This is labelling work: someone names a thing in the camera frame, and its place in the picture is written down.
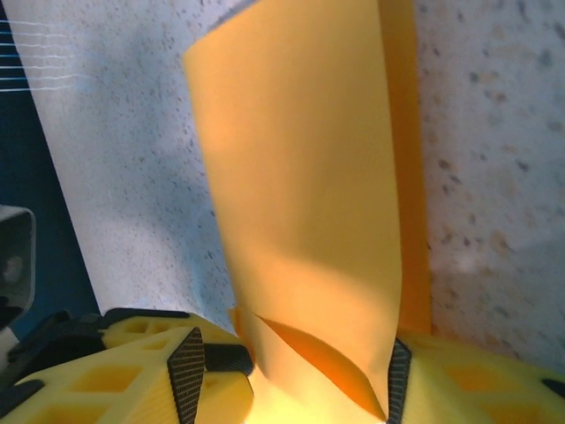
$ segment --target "speckled white surface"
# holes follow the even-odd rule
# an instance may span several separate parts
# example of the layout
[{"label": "speckled white surface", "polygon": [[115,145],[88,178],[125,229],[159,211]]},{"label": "speckled white surface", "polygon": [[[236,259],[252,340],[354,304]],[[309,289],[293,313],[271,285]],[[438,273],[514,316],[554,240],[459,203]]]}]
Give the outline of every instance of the speckled white surface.
[{"label": "speckled white surface", "polygon": [[[180,55],[237,0],[4,0],[96,297],[232,302]],[[565,3],[418,0],[435,331],[565,370]]]}]

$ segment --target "black rubber part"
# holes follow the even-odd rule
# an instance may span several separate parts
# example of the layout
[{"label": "black rubber part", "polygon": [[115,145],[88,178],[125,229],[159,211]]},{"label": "black rubber part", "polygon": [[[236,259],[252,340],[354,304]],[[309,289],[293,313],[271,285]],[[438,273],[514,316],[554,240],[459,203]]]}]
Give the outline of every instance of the black rubber part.
[{"label": "black rubber part", "polygon": [[110,325],[133,318],[134,316],[146,316],[151,318],[189,318],[191,315],[182,311],[158,311],[154,309],[133,309],[129,307],[117,307],[110,309],[99,323],[99,328],[107,329]]},{"label": "black rubber part", "polygon": [[204,344],[204,356],[207,371],[238,371],[246,376],[253,371],[251,355],[241,344]]},{"label": "black rubber part", "polygon": [[18,356],[29,350],[35,343],[49,334],[57,325],[68,322],[72,319],[71,313],[67,310],[55,312],[45,317],[37,326],[22,338],[18,344],[8,352],[8,361],[14,362]]},{"label": "black rubber part", "polygon": [[560,382],[552,378],[544,378],[541,382],[557,396],[561,396],[565,399],[565,382]]},{"label": "black rubber part", "polygon": [[204,344],[197,327],[167,359],[179,424],[194,424],[204,379]]},{"label": "black rubber part", "polygon": [[45,318],[8,353],[8,367],[0,374],[0,390],[45,368],[104,351],[98,322],[72,319],[63,311]]},{"label": "black rubber part", "polygon": [[408,388],[412,353],[400,340],[395,341],[388,366],[388,420],[387,424],[401,424]]},{"label": "black rubber part", "polygon": [[0,420],[44,386],[45,384],[41,380],[30,380],[0,391]]}]

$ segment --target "yellow 3d-printed part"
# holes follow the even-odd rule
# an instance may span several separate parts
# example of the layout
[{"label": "yellow 3d-printed part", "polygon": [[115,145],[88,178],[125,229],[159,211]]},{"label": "yellow 3d-printed part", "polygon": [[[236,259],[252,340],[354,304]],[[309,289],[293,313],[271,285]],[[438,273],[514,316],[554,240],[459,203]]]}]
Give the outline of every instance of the yellow 3d-printed part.
[{"label": "yellow 3d-printed part", "polygon": [[[192,315],[188,319],[134,317],[114,324],[107,330],[107,336],[118,347],[29,375],[22,382],[41,380],[45,387],[8,413],[2,423],[188,422],[179,420],[179,399],[184,416],[196,411],[198,405],[194,421],[197,424],[242,423],[252,406],[252,389],[247,378],[239,372],[207,372],[201,338],[200,348],[196,340],[189,339],[194,330],[187,325],[189,321],[206,323]],[[154,334],[141,333],[144,326]],[[223,332],[214,333],[216,329],[212,324],[207,326],[208,339],[227,343]],[[128,331],[133,331],[137,340],[127,343]],[[177,362],[168,363],[170,359]],[[194,385],[186,386],[187,376],[198,377],[191,371],[194,365],[204,372],[200,400]],[[179,390],[177,402],[171,382]]]},{"label": "yellow 3d-printed part", "polygon": [[557,375],[423,334],[401,334],[412,352],[403,424],[561,424],[565,399],[543,379]]}]

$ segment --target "folded yellow paper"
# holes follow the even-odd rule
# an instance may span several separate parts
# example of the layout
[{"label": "folded yellow paper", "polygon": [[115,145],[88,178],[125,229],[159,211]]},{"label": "folded yellow paper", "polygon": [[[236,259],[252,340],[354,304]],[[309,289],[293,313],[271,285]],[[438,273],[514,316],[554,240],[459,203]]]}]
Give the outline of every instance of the folded yellow paper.
[{"label": "folded yellow paper", "polygon": [[374,0],[263,0],[185,55],[250,423],[388,412],[402,264],[379,24]]},{"label": "folded yellow paper", "polygon": [[403,294],[398,326],[401,329],[430,333],[432,302],[413,9],[412,0],[379,0],[395,147],[403,260]]}]

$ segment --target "square hole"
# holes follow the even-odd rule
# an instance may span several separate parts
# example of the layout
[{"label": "square hole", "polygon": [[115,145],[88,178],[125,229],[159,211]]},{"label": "square hole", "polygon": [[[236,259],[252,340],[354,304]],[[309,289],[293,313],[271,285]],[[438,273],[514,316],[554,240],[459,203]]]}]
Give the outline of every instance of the square hole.
[{"label": "square hole", "polygon": [[149,323],[145,320],[134,320],[129,322],[125,327],[125,331],[128,333],[145,333]]},{"label": "square hole", "polygon": [[53,405],[38,413],[28,424],[95,424],[108,410],[102,405]]},{"label": "square hole", "polygon": [[522,388],[511,377],[493,367],[470,364],[443,369],[465,391],[515,391]]},{"label": "square hole", "polygon": [[153,342],[151,344],[145,344],[141,349],[145,349],[146,351],[159,351],[163,347],[165,347],[168,342],[169,342],[168,339],[159,340],[158,342]]},{"label": "square hole", "polygon": [[171,329],[171,326],[168,322],[154,322],[153,328],[151,329],[152,334],[163,333],[163,331],[167,331]]},{"label": "square hole", "polygon": [[483,405],[484,411],[496,424],[532,424],[562,422],[546,413],[540,405],[527,403],[500,403]]},{"label": "square hole", "polygon": [[126,390],[139,375],[142,367],[100,366],[82,375],[70,388],[70,391],[112,392]]}]

